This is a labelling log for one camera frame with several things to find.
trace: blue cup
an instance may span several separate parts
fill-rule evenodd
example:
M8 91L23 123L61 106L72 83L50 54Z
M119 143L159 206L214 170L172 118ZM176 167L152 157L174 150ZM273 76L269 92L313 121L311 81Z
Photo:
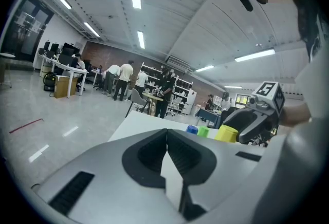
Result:
M197 135L198 129L193 125L189 125L186 128L186 132Z

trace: air conditioner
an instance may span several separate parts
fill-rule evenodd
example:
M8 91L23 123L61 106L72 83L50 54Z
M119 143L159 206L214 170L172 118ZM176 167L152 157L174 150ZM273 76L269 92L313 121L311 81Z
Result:
M166 61L168 66L171 66L177 70L180 70L182 72L190 71L190 65L187 62L184 62L176 57L169 56L169 58Z

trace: green cup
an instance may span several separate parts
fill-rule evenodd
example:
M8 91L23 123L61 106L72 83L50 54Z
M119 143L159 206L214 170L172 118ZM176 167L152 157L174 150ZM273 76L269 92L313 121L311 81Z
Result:
M208 133L209 133L209 128L207 128L205 126L201 126L199 128L197 135L202 136L202 137L208 137Z

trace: man in black shirt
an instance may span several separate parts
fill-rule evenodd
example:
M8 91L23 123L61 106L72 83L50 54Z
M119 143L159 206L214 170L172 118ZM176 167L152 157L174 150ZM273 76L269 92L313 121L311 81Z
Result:
M206 104L205 110L211 110L214 106L214 102L212 101L212 98L214 97L214 95L208 95L209 99L207 102L203 102Z
M168 69L162 72L163 77L160 81L161 90L163 91L163 101L157 101L155 117L158 117L160 114L160 118L164 118L166 115L168 104L170 103L171 94L173 92L175 77L171 77L171 73Z

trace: door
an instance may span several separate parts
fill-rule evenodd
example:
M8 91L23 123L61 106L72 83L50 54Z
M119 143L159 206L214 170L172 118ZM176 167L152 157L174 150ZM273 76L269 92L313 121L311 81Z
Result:
M33 62L52 16L53 12L39 0L23 0L9 25L2 52L15 55L17 60Z

